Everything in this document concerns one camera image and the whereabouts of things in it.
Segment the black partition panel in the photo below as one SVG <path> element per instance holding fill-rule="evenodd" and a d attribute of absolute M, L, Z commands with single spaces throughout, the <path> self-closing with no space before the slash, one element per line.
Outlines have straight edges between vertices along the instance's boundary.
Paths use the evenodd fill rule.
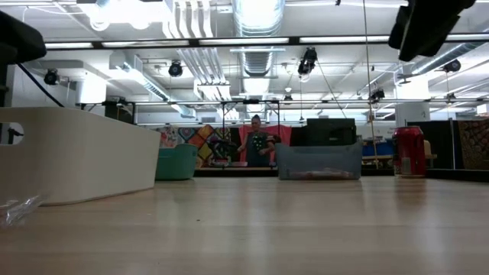
<path fill-rule="evenodd" d="M 455 142 L 452 121 L 428 121 L 423 127 L 431 151 L 436 155 L 433 168 L 452 170 L 455 168 Z"/>

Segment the white ceiling pipe bundle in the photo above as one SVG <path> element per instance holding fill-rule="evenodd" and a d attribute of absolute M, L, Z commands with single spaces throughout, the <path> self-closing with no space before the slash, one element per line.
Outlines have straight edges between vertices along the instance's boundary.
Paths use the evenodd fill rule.
<path fill-rule="evenodd" d="M 163 0 L 162 31 L 168 39 L 213 38 L 210 0 Z M 209 101 L 226 101 L 230 83 L 225 78 L 216 48 L 178 50 L 180 59 L 194 76 L 194 93 Z"/>

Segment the white plastic bin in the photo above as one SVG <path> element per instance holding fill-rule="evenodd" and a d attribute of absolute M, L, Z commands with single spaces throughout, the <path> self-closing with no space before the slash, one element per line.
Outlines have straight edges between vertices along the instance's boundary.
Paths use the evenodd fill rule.
<path fill-rule="evenodd" d="M 23 130 L 0 144 L 0 200 L 45 196 L 66 205 L 151 189 L 160 135 L 73 108 L 0 108 Z"/>

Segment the white light bar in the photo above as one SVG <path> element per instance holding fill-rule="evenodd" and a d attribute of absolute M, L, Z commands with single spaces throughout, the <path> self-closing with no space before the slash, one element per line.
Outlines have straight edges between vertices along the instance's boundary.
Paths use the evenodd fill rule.
<path fill-rule="evenodd" d="M 268 45 L 268 44 L 288 44 L 288 37 L 259 37 L 259 38 L 223 38 L 223 39 L 202 39 L 200 45 Z"/>
<path fill-rule="evenodd" d="M 489 33 L 476 33 L 476 34 L 450 34 L 445 39 L 446 42 L 475 42 L 475 41 L 489 41 Z"/>
<path fill-rule="evenodd" d="M 301 44 L 354 44 L 354 43 L 384 43 L 388 42 L 389 37 L 386 35 L 378 36 L 339 36 L 339 37 L 301 37 L 299 42 Z"/>
<path fill-rule="evenodd" d="M 103 47 L 185 47 L 189 46 L 187 40 L 154 40 L 154 41 L 119 41 L 119 42 L 102 42 Z"/>
<path fill-rule="evenodd" d="M 90 42 L 45 43 L 48 50 L 79 50 L 93 48 Z"/>

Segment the red hanging cloth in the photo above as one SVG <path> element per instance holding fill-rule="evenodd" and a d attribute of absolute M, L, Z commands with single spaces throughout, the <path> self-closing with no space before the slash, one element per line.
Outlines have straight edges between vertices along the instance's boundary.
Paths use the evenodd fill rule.
<path fill-rule="evenodd" d="M 267 126 L 267 127 L 261 127 L 261 130 L 267 132 L 269 139 L 271 139 L 274 143 L 274 147 L 276 147 L 276 144 L 278 143 L 284 143 L 287 145 L 290 144 L 290 136 L 291 136 L 292 128 L 289 126 L 278 126 L 278 125 Z M 246 125 L 239 128 L 239 136 L 240 136 L 241 143 L 244 141 L 245 135 L 250 131 L 251 131 L 251 125 Z M 271 156 L 270 167 L 273 166 L 275 162 L 275 154 L 276 153 L 274 149 L 274 151 L 270 155 Z M 246 162 L 245 151 L 238 153 L 238 156 L 240 161 Z"/>

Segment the clear plastic wrapper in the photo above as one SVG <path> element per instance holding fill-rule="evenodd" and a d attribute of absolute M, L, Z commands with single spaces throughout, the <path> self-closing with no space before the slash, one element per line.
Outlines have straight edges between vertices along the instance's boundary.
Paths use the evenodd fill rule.
<path fill-rule="evenodd" d="M 47 194 L 0 197 L 0 228 L 21 224 L 26 216 L 40 207 L 48 198 Z"/>

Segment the dark patterned hanging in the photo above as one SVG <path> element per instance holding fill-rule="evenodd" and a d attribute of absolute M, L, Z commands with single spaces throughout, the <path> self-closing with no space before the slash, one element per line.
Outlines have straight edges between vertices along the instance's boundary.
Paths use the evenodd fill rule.
<path fill-rule="evenodd" d="M 458 121 L 461 153 L 466 170 L 489 170 L 489 118 Z"/>

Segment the colourful patchwork quilt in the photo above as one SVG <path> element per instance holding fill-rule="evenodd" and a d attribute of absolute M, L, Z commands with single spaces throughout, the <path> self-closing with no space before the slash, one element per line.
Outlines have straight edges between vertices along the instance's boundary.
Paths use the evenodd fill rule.
<path fill-rule="evenodd" d="M 170 125 L 156 128 L 155 131 L 160 133 L 160 148 L 176 147 L 179 144 L 192 144 L 197 147 L 196 168 L 214 165 L 213 141 L 229 141 L 237 147 L 241 145 L 237 128 L 220 128 L 211 125 L 198 125 L 197 127 Z"/>

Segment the blue storage bin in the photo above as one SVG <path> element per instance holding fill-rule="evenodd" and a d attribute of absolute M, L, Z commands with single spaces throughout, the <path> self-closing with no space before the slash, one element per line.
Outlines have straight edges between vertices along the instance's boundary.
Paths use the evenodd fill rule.
<path fill-rule="evenodd" d="M 387 139 L 385 141 L 376 141 L 376 144 L 373 144 L 372 140 L 364 141 L 362 147 L 362 156 L 373 157 L 375 154 L 378 156 L 393 155 L 392 140 Z"/>

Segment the black aluminium rig frame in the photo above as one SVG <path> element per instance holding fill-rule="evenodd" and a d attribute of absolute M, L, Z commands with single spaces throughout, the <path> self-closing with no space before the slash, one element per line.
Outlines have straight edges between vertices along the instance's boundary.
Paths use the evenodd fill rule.
<path fill-rule="evenodd" d="M 317 37 L 339 37 L 339 36 L 317 36 Z M 79 49 L 79 50 L 107 50 L 107 49 L 118 49 L 118 50 L 124 50 L 124 49 L 157 49 L 157 48 L 197 48 L 197 47 L 288 47 L 288 46 L 312 46 L 312 45 L 356 45 L 360 43 L 354 43 L 354 44 L 347 44 L 347 43 L 340 43 L 340 44 L 326 44 L 326 43 L 320 43 L 320 44 L 301 44 L 299 42 L 299 39 L 301 37 L 288 37 L 289 38 L 289 43 L 288 44 L 268 44 L 268 45 L 213 45 L 213 46 L 204 46 L 199 44 L 199 40 L 202 39 L 223 39 L 223 38 L 240 38 L 240 37 L 210 37 L 210 38 L 187 38 L 187 39 L 163 39 L 163 40 L 187 40 L 189 42 L 189 46 L 185 47 L 116 47 L 116 48 L 107 48 L 102 46 L 102 42 L 119 42 L 119 41 L 134 41 L 134 40 L 114 40 L 114 41 L 102 41 L 102 40 L 93 40 L 93 41 L 55 41 L 55 42 L 46 42 L 46 43 L 65 43 L 65 42 L 90 42 L 93 45 L 93 48 L 91 49 Z M 387 42 L 384 43 L 363 43 L 363 44 L 386 44 Z"/>

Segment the grey translucent plastic bin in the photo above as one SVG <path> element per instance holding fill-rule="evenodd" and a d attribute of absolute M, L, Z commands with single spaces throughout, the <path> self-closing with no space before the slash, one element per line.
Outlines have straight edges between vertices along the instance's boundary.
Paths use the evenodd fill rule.
<path fill-rule="evenodd" d="M 358 180 L 362 143 L 342 146 L 275 146 L 280 180 Z"/>

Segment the white column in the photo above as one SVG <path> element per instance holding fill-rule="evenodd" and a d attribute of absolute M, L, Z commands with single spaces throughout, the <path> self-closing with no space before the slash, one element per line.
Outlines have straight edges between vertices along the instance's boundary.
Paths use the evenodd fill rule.
<path fill-rule="evenodd" d="M 430 120 L 428 102 L 400 103 L 395 107 L 396 127 L 405 127 L 408 122 L 420 122 Z"/>

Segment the silver ventilation duct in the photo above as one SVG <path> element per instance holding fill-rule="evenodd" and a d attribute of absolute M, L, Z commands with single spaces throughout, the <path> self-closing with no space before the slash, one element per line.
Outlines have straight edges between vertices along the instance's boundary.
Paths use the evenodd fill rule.
<path fill-rule="evenodd" d="M 232 0 L 235 32 L 239 37 L 274 37 L 280 33 L 286 0 Z M 271 70 L 275 54 L 245 52 L 240 54 L 244 73 L 264 77 Z"/>
<path fill-rule="evenodd" d="M 411 66 L 411 73 L 413 75 L 428 73 L 452 62 L 453 60 L 458 59 L 466 53 L 481 47 L 482 45 L 484 45 L 484 42 L 467 42 L 442 51 L 441 53 L 437 53 L 434 57 L 426 57 Z"/>

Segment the person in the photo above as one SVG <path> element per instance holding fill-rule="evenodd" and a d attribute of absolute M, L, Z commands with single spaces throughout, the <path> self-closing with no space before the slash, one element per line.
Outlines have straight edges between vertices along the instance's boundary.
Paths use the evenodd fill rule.
<path fill-rule="evenodd" d="M 249 167 L 269 167 L 274 149 L 267 132 L 261 130 L 260 116 L 254 115 L 251 118 L 251 131 L 245 135 L 238 152 L 245 151 L 245 161 Z"/>

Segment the red soda can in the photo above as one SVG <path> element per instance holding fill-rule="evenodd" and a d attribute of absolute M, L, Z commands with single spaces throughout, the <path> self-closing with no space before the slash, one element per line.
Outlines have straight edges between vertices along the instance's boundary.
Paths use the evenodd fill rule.
<path fill-rule="evenodd" d="M 426 156 L 424 134 L 420 127 L 396 128 L 392 142 L 394 174 L 401 177 L 424 177 Z"/>

